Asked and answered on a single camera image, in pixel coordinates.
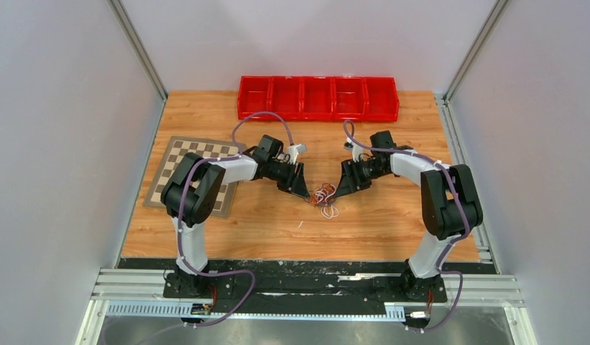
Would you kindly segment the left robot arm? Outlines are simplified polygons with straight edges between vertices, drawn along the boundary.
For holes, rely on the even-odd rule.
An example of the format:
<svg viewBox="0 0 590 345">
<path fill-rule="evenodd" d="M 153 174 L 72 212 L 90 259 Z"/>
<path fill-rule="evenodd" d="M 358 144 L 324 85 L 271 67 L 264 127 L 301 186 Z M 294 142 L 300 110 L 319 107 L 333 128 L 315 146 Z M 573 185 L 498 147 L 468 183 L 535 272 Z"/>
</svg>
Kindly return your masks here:
<svg viewBox="0 0 590 345">
<path fill-rule="evenodd" d="M 213 277 L 207 269 L 206 221 L 222 185 L 253 180 L 274 181 L 277 189 L 303 199 L 309 197 L 304 164 L 298 156 L 304 144 L 286 147 L 264 135 L 258 145 L 227 157 L 187 153 L 161 192 L 161 202 L 176 233 L 176 268 L 170 284 L 193 298 L 204 296 Z"/>
</svg>

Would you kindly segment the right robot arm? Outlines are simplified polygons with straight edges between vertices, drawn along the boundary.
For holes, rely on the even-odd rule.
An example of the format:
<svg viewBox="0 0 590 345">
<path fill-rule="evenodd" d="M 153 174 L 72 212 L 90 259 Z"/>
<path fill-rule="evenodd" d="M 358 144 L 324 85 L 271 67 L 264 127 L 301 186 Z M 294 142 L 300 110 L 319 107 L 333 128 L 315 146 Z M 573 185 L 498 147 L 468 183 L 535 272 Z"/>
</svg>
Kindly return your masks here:
<svg viewBox="0 0 590 345">
<path fill-rule="evenodd" d="M 394 175 L 420 187 L 425 234 L 406 261 L 399 289 L 418 300 L 436 284 L 445 258 L 455 244 L 482 223 L 483 211 L 469 166 L 449 165 L 422 155 L 407 145 L 398 146 L 389 131 L 373 134 L 364 145 L 346 132 L 350 160 L 341 163 L 341 179 L 335 198 L 371 187 L 373 180 Z"/>
</svg>

